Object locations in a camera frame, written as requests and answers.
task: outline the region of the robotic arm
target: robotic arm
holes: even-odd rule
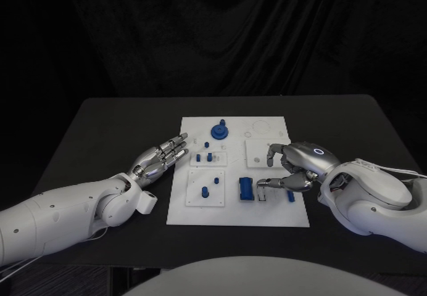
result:
[[[275,153],[282,154],[281,165],[291,175],[282,179],[261,179],[259,189],[272,187],[304,192],[318,181],[317,199],[350,231],[363,236],[388,236],[427,253],[427,179],[399,181],[380,168],[418,174],[360,159],[340,163],[323,147],[307,142],[272,144],[266,154],[269,167]]]
[[[186,137],[142,152],[126,174],[46,191],[1,211],[0,266],[63,250],[121,225],[135,210],[149,214],[157,198],[142,188],[187,154]]]

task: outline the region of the black curtain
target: black curtain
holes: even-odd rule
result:
[[[7,110],[18,118],[5,133],[10,182],[34,167],[20,194],[30,193],[87,97],[370,94],[427,167],[425,1],[18,0],[0,5],[2,81],[14,98]],[[295,112],[301,122],[310,120]],[[37,143],[30,149],[28,142]]]

